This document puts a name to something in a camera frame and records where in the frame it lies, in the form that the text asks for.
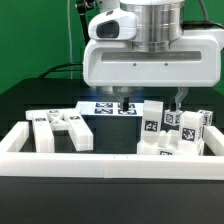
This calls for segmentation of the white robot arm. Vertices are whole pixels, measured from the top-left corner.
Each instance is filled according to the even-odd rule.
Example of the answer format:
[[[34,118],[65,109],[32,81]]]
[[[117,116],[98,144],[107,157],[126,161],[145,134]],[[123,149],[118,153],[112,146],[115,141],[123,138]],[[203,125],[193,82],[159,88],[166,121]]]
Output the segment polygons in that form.
[[[88,25],[84,81],[118,94],[133,87],[176,87],[181,106],[190,87],[211,87],[221,75],[224,27],[185,22],[185,0],[81,0]]]

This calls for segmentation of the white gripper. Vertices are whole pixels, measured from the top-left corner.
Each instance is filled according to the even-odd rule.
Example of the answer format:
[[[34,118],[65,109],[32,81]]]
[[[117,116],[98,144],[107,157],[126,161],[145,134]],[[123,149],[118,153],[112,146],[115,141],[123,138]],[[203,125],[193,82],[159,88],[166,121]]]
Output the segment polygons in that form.
[[[221,31],[183,30],[179,8],[113,9],[94,17],[83,58],[90,86],[114,87],[124,112],[128,87],[179,87],[170,102],[179,111],[187,87],[215,85],[221,76]]]

